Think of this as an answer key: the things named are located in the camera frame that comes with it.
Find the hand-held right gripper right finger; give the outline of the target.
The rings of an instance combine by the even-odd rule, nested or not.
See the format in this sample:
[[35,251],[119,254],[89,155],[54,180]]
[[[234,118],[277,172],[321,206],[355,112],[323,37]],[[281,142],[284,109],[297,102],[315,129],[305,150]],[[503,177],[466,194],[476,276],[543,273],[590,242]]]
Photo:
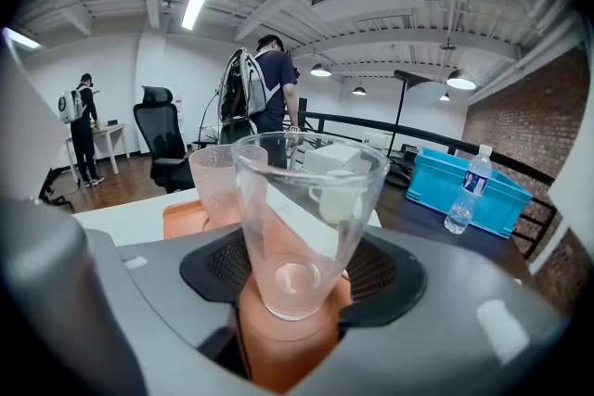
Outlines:
[[557,342],[564,319],[537,293],[470,250],[370,228],[426,269],[419,302],[388,326],[352,329],[299,395],[497,395]]

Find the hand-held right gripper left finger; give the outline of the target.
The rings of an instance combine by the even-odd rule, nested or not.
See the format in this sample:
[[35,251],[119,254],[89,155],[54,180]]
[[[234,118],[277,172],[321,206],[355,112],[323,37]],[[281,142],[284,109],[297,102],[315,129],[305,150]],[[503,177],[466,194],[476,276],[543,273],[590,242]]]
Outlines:
[[192,250],[230,231],[123,247],[105,232],[86,232],[106,298],[134,351],[149,395],[265,394],[199,352],[201,343],[227,323],[232,308],[204,300],[179,272]]

